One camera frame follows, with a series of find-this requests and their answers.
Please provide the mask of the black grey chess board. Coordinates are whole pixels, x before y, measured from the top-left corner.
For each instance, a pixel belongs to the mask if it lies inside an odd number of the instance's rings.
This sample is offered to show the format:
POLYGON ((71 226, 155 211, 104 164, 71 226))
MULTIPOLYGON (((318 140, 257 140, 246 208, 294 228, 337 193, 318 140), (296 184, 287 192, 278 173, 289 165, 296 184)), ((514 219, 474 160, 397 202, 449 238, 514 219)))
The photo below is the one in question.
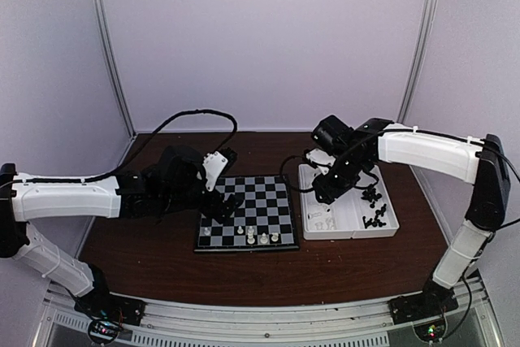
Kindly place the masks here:
POLYGON ((194 251, 196 253, 267 252, 298 250, 299 240, 294 218, 291 191, 279 175, 227 176, 216 182, 216 187, 225 196, 234 194, 242 204, 224 223, 216 223, 202 215, 197 225, 194 251), (237 228, 244 233, 239 235, 237 228), (247 243, 247 227, 254 226, 256 242, 247 243), (205 236, 204 227, 211 227, 205 236), (261 245, 259 237, 266 233, 269 242, 261 245), (271 234, 279 233, 279 242, 271 241, 271 234))

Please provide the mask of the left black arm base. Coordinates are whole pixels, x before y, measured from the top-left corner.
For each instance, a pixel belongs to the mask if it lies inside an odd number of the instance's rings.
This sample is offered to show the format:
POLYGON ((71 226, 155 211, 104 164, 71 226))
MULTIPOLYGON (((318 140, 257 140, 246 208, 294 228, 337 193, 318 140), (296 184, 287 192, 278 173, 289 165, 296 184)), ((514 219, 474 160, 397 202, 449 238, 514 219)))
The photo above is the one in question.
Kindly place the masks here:
POLYGON ((114 295, 104 284, 95 284, 85 295, 72 297, 76 311, 112 323, 139 326, 145 313, 144 301, 114 295))

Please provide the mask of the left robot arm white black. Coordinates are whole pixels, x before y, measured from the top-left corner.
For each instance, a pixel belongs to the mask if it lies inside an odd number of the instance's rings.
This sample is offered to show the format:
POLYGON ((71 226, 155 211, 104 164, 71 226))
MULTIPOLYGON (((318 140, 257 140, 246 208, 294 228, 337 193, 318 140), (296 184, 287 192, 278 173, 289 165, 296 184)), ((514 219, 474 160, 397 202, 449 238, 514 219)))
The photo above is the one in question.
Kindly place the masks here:
POLYGON ((158 218, 199 210, 219 223, 240 205, 216 188, 217 179, 237 154, 230 148, 201 155, 195 149, 168 146, 157 163, 143 171, 103 177, 50 177, 18 173, 15 164, 1 168, 1 256, 21 259, 84 300, 100 318, 117 309, 103 272, 81 262, 31 224, 33 219, 94 216, 107 219, 158 218))

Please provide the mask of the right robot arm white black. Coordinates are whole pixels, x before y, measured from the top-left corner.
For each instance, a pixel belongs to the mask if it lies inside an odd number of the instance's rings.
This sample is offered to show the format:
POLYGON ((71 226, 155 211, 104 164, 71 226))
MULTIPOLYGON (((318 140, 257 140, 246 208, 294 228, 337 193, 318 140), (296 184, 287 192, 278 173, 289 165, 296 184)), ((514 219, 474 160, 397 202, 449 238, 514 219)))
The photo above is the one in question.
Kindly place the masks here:
POLYGON ((472 185, 461 227, 417 297, 420 313, 434 315, 505 220, 511 183, 500 138, 455 137, 379 118, 351 128, 334 115, 311 137, 316 148, 304 160, 319 170, 311 189, 321 203, 335 202, 379 162, 437 171, 472 185))

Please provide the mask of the white queen chess piece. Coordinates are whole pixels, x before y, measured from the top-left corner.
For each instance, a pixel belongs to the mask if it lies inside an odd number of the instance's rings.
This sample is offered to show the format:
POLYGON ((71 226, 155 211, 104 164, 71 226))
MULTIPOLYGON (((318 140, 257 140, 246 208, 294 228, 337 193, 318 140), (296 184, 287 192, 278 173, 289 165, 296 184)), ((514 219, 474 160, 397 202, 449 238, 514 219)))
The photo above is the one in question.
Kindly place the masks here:
POLYGON ((254 245, 255 242, 256 242, 256 238, 255 238, 254 233, 253 233, 253 232, 249 232, 249 233, 247 234, 247 243, 248 243, 249 245, 254 245))

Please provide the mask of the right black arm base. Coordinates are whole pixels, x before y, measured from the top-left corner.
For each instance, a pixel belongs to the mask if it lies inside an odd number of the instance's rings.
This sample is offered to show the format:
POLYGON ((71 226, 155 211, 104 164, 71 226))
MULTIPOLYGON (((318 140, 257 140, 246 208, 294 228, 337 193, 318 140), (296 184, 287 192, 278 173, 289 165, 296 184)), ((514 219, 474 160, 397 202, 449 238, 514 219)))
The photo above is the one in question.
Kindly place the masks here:
POLYGON ((445 288, 428 279, 419 293, 399 296, 388 302, 394 324, 416 322, 441 316, 445 311, 458 308, 454 289, 445 288))

